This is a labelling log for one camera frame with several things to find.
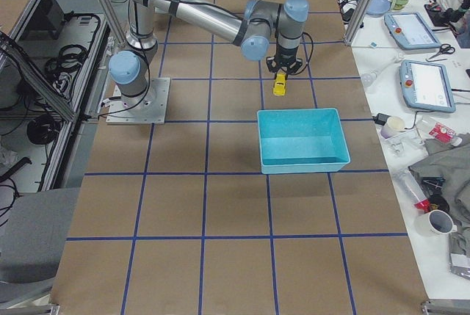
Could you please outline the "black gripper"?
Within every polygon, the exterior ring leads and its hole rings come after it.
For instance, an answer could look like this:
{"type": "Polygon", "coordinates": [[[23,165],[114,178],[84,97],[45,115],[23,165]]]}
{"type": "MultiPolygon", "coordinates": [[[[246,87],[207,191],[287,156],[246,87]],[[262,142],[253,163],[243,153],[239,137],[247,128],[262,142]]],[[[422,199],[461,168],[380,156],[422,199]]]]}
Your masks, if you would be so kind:
{"type": "Polygon", "coordinates": [[[287,75],[293,75],[303,66],[303,60],[297,57],[296,48],[284,48],[277,46],[275,55],[266,58],[268,71],[278,73],[282,70],[287,75]]]}

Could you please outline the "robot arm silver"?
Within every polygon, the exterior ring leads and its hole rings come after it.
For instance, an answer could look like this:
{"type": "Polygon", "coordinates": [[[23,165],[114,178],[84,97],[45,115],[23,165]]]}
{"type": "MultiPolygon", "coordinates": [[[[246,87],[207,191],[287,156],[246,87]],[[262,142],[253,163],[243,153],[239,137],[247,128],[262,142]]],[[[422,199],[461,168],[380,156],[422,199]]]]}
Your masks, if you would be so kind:
{"type": "Polygon", "coordinates": [[[156,10],[216,35],[241,49],[245,59],[264,60],[270,73],[286,76],[303,72],[297,50],[305,34],[307,0],[247,2],[243,16],[207,0],[129,0],[126,41],[131,48],[156,47],[153,17],[156,10]]]}

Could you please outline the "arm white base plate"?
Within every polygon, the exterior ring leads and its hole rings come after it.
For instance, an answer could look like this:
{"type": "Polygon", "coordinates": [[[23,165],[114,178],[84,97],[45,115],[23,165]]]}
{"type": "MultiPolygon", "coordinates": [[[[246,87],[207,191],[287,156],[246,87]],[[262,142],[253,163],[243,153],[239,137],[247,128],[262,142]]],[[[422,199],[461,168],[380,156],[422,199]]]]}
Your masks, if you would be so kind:
{"type": "Polygon", "coordinates": [[[152,78],[150,89],[144,93],[145,96],[135,99],[122,97],[118,86],[115,85],[113,96],[119,99],[111,102],[111,114],[106,116],[106,122],[112,125],[164,124],[170,81],[168,77],[152,78]]]}

